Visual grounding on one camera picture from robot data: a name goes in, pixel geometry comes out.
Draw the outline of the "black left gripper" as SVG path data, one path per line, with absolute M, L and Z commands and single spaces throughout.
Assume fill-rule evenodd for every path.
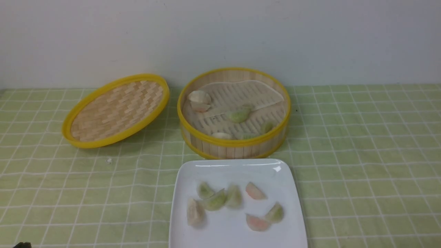
M 32 248 L 32 244 L 30 242 L 19 242 L 13 248 Z

